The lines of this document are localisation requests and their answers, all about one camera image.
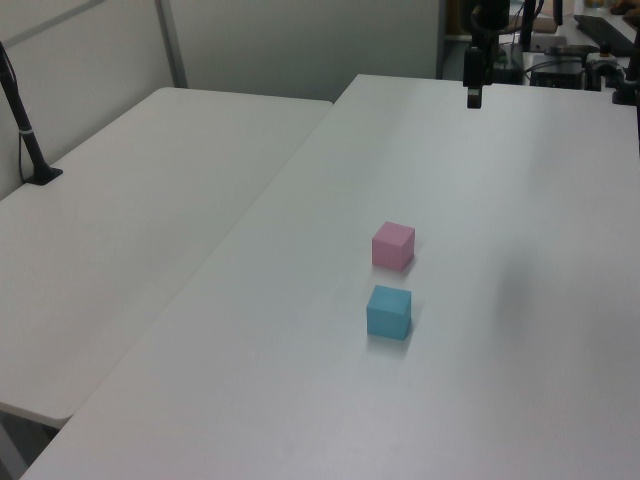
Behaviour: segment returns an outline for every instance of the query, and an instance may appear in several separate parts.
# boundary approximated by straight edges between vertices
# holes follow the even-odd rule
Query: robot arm
[[[471,45],[464,57],[463,85],[468,88],[467,107],[482,106],[482,87],[490,85],[493,79],[493,65],[499,55],[498,38],[500,35],[523,30],[526,33],[533,19],[542,10],[544,0],[525,0],[522,26],[509,26],[509,0],[461,0],[461,25],[471,32]]]

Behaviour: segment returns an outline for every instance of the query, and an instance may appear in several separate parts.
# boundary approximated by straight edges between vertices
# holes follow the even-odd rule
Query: black cable
[[[580,65],[582,65],[582,62],[580,60],[550,60],[548,62],[538,63],[532,67],[529,67],[526,70],[524,70],[522,73],[526,74],[529,72],[533,72],[534,70],[538,70],[540,68],[552,67],[554,65],[562,65],[563,63],[579,63]]]
[[[522,10],[524,10],[524,2],[522,2],[522,5],[520,5],[520,8],[516,12],[516,17],[513,23],[513,25],[516,27],[518,26],[518,20],[520,19],[520,14],[522,13]],[[516,32],[514,31],[513,37],[511,38],[511,45],[515,45],[515,43],[516,43]]]
[[[16,76],[16,71],[13,69],[13,64],[11,63],[11,59],[4,48],[2,48],[2,56],[9,65],[9,71],[11,72],[11,78],[13,79],[13,84],[15,85],[16,91],[18,91],[18,77]],[[24,174],[22,173],[22,134],[18,131],[18,173],[20,174],[20,181],[24,184]]]
[[[18,132],[18,172],[20,172],[20,181],[24,185],[24,175],[22,174],[22,134]]]
[[[9,55],[7,55],[7,52],[5,51],[5,49],[2,49],[2,56],[4,57],[4,59],[7,62],[7,65],[9,65],[9,71],[11,72],[11,78],[13,79],[13,83],[16,86],[16,90],[18,89],[18,77],[16,77],[16,72],[13,69],[13,64],[11,63],[11,59],[9,58]]]

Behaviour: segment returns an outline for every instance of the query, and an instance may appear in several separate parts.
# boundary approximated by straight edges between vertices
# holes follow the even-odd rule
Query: electronic equipment
[[[596,42],[600,47],[610,45],[611,53],[616,57],[630,57],[633,42],[629,41],[613,25],[604,18],[588,15],[574,15],[578,28]]]
[[[553,0],[553,21],[556,25],[562,25],[562,2],[563,0]]]
[[[640,26],[640,15],[629,15],[626,17],[622,17],[624,23],[633,28],[636,32],[638,31],[638,27]]]
[[[578,59],[558,61],[549,65],[549,58],[546,55],[536,55],[534,58],[531,68],[531,86],[582,90],[584,68]]]
[[[462,0],[460,23],[471,32],[471,45],[465,51],[463,85],[467,87],[467,107],[482,106],[482,88],[496,80],[498,74],[507,73],[511,77],[515,72],[521,75],[520,69],[509,68],[500,71],[502,65],[522,65],[522,51],[529,49],[533,21],[540,13],[544,0],[525,0],[522,11],[521,26],[509,26],[509,0]],[[499,36],[520,32],[518,48],[500,48]]]
[[[62,170],[50,167],[44,161],[40,146],[36,140],[36,134],[33,133],[27,111],[24,109],[20,93],[18,92],[18,81],[11,66],[11,61],[2,46],[2,42],[0,42],[0,83],[2,84],[2,89],[9,102],[9,107],[11,107],[13,116],[18,124],[20,137],[24,140],[24,144],[31,157],[31,162],[33,163],[33,176],[27,178],[24,182],[34,185],[46,185],[54,178],[62,175]]]

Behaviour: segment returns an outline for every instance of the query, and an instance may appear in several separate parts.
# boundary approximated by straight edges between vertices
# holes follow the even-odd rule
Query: wall
[[[335,101],[358,73],[436,76],[440,0],[162,3],[190,88]]]
[[[154,90],[173,85],[150,0],[106,0],[7,48],[7,54],[48,163]],[[1,199],[20,181],[18,130],[0,97]],[[29,167],[25,154],[23,148],[23,165]]]

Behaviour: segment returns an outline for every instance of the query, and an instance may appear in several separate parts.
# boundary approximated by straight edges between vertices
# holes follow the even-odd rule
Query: white table
[[[159,90],[0,202],[0,410],[63,425],[330,107]]]
[[[25,480],[635,479],[635,110],[465,105],[358,77]],[[413,292],[405,343],[367,337],[375,284]]]

